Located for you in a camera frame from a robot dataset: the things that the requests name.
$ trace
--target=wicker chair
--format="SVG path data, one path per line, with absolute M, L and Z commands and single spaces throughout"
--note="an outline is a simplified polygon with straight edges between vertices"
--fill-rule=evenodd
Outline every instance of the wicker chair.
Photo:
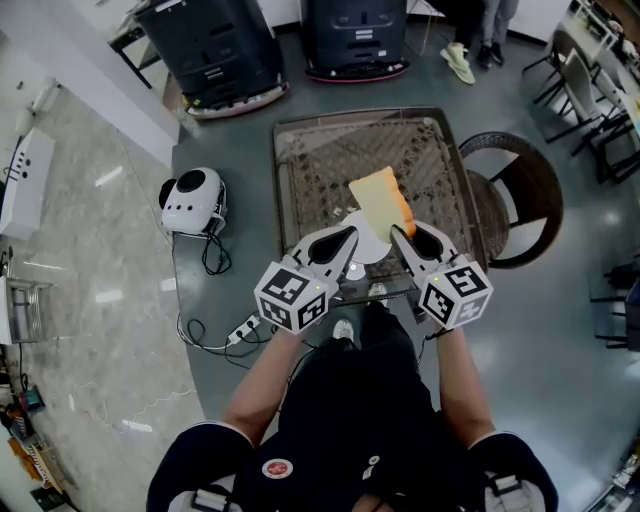
M 464 159 L 478 150 L 490 148 L 503 149 L 518 155 L 493 178 L 488 181 L 484 179 L 485 184 L 501 180 L 511 194 L 518 220 L 511 223 L 509 228 L 547 219 L 540 238 L 522 254 L 507 259 L 493 259 L 497 254 L 489 254 L 491 268 L 522 267 L 539 258 L 551 246 L 560 231 L 563 216 L 560 184 L 549 161 L 526 140 L 509 133 L 487 132 L 471 137 L 460 146 L 460 154 Z M 480 214 L 481 229 L 487 246 L 490 247 L 491 239 L 500 238 L 499 231 L 502 229 L 500 225 L 496 225 L 495 219 L 499 219 L 501 215 L 495 213 L 495 210 L 505 210 L 506 207 L 501 198 L 499 201 L 502 204 L 496 204 L 496 201 L 492 200 L 495 194 L 489 197 L 484 193 L 487 187 L 479 188 L 478 180 L 470 179 L 470 182 Z

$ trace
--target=black shirt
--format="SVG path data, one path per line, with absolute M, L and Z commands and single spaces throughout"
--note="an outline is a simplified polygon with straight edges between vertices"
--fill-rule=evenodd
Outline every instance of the black shirt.
M 228 425 L 192 427 L 158 468 L 147 510 L 166 511 L 182 492 L 229 475 L 244 512 L 350 512 L 363 494 L 396 512 L 484 510 L 490 476 L 515 475 L 555 512 L 555 488 L 529 447 L 496 434 L 467 450 L 412 365 L 384 344 L 307 365 L 289 389 L 279 431 L 259 447 Z

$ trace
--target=person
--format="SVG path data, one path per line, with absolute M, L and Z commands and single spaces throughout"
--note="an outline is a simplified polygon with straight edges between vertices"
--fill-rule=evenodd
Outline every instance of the person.
M 509 22 L 516 15 L 518 0 L 486 0 L 487 5 L 482 20 L 482 45 L 478 52 L 478 65 L 483 69 L 491 67 L 491 61 L 504 66 L 502 45 L 507 40 Z
M 385 293 L 380 283 L 370 291 Z M 365 308 L 361 349 L 353 326 L 337 322 L 288 391 L 304 335 L 278 330 L 222 422 L 173 442 L 147 511 L 555 512 L 555 487 L 531 449 L 496 431 L 462 329 L 435 341 L 436 413 L 413 343 L 386 305 Z M 278 432 L 263 442 L 281 402 Z
M 480 28 L 485 10 L 485 0 L 430 0 L 429 4 L 442 14 L 456 27 L 453 42 L 440 51 L 440 55 L 447 61 L 449 67 L 464 83 L 476 83 L 473 71 L 466 54 Z

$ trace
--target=woven mat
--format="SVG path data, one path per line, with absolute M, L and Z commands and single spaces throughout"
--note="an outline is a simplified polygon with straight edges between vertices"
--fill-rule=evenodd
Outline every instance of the woven mat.
M 328 122 L 322 118 L 324 126 L 313 127 L 294 122 L 290 131 L 284 123 L 276 135 L 276 186 L 286 196 L 282 202 L 288 203 L 282 208 L 287 219 L 280 219 L 287 251 L 300 238 L 338 224 L 358 208 L 349 190 L 351 181 L 390 165 L 414 217 L 445 232 L 459 251 L 474 254 L 469 226 L 474 217 L 467 215 L 462 197 L 468 188 L 461 187 L 460 171 L 453 167 L 453 141 L 444 139 L 435 119 Z M 383 261 L 367 266 L 369 278 L 403 272 L 393 250 Z

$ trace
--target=yellow sneaker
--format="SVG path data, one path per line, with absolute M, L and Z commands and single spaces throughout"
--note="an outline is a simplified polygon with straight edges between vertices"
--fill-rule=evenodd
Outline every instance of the yellow sneaker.
M 467 50 L 460 43 L 449 43 L 440 50 L 440 55 L 447 61 L 456 76 L 465 84 L 473 85 L 476 83 L 476 77 L 473 76 L 471 67 L 464 57 L 465 53 Z

